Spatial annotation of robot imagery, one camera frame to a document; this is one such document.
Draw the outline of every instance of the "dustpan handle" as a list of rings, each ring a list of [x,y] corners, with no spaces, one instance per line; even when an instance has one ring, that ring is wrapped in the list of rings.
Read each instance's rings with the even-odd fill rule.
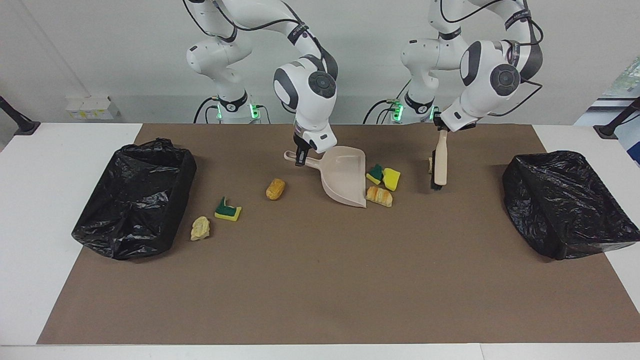
[[[293,151],[285,151],[284,152],[284,158],[287,161],[291,161],[292,163],[295,163],[296,162],[296,153],[293,152]],[[316,169],[320,170],[320,160],[318,160],[318,159],[307,157],[305,165],[308,166],[308,167],[312,167],[312,168],[316,168]]]

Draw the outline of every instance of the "black plastic bag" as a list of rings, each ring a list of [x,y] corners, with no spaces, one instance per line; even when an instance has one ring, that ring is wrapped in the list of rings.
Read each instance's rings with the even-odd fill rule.
[[[158,138],[126,145],[107,164],[72,236],[117,260],[158,255],[173,245],[196,163],[188,150]]]
[[[583,155],[518,155],[502,176],[504,204],[527,243],[550,258],[575,259],[640,241]]]

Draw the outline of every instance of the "white table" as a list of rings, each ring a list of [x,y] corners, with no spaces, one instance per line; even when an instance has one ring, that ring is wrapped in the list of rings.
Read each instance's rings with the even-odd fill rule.
[[[0,152],[0,359],[638,359],[633,344],[35,346],[81,246],[70,230],[139,124],[42,124]],[[585,155],[640,224],[640,168],[590,127],[535,126],[547,151]],[[42,236],[42,229],[47,229]],[[640,246],[607,256],[640,309]]]

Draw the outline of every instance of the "black trash bag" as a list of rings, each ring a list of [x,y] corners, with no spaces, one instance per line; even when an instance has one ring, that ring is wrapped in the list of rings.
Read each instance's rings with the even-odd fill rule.
[[[122,147],[107,164],[72,236],[117,260],[167,251],[195,172],[191,153],[175,148],[169,139]]]
[[[511,221],[544,256],[582,258],[640,241],[638,228],[577,152],[515,156],[502,182]]]

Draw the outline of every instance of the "black stand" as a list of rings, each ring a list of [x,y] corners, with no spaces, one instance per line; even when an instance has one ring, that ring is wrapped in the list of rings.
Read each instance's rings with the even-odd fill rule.
[[[14,135],[31,135],[33,134],[38,126],[40,126],[39,121],[32,121],[27,118],[23,114],[21,114],[16,109],[12,108],[8,102],[4,99],[4,97],[0,96],[0,109],[4,110],[4,112],[9,115],[16,124],[18,124],[18,130],[14,133]]]
[[[600,135],[600,138],[607,140],[617,140],[618,137],[616,134],[616,128],[620,126],[631,114],[640,110],[640,97],[638,97],[631,105],[627,106],[620,115],[618,115],[612,122],[607,125],[594,125],[593,128],[596,130],[596,133]]]

